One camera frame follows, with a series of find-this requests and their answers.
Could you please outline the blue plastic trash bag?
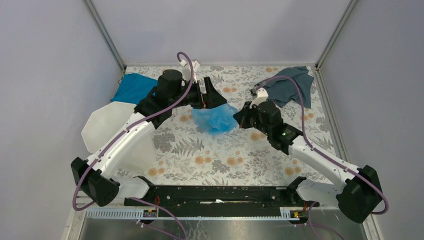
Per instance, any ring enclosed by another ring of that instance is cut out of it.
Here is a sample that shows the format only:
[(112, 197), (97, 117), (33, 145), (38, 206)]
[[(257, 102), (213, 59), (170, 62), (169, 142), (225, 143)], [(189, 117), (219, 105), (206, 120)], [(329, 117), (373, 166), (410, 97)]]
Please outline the blue plastic trash bag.
[(228, 103), (215, 108), (192, 109), (194, 123), (205, 133), (212, 136), (228, 133), (233, 130), (237, 121), (233, 115), (238, 110)]

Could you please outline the white trash bin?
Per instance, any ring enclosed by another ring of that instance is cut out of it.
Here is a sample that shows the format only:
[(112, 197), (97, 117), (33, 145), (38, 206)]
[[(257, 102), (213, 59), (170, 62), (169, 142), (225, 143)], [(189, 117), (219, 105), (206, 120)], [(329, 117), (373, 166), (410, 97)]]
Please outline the white trash bin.
[(111, 177), (117, 169), (146, 171), (156, 159), (153, 143), (154, 125), (135, 112), (135, 104), (114, 101), (94, 111), (81, 135), (88, 161), (99, 162), (94, 169)]

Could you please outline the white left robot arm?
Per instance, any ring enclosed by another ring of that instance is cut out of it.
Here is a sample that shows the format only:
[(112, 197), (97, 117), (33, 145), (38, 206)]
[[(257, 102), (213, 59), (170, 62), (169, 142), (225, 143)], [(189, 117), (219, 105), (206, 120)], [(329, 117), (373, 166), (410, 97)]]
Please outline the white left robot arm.
[(164, 71), (157, 85), (134, 107), (126, 123), (104, 146), (85, 159), (76, 157), (71, 162), (76, 184), (73, 208), (82, 211), (93, 204), (104, 207), (115, 198), (136, 198), (144, 206), (152, 204), (155, 192), (141, 177), (113, 178), (113, 173), (135, 143), (170, 118), (173, 109), (183, 106), (213, 109), (227, 103), (209, 77), (205, 77), (203, 82), (205, 93), (193, 75), (184, 80), (178, 70)]

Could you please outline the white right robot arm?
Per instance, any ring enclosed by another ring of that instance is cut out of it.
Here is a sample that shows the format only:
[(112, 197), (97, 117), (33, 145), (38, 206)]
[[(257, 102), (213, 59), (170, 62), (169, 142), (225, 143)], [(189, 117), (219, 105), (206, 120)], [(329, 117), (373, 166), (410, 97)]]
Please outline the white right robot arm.
[(358, 167), (313, 145), (302, 131), (283, 121), (274, 103), (265, 101), (251, 106), (248, 101), (233, 118), (240, 128), (255, 128), (267, 136), (274, 149), (303, 161), (330, 180), (330, 183), (301, 180), (286, 193), (291, 205), (313, 201), (337, 207), (348, 219), (361, 224), (385, 201), (373, 167)]

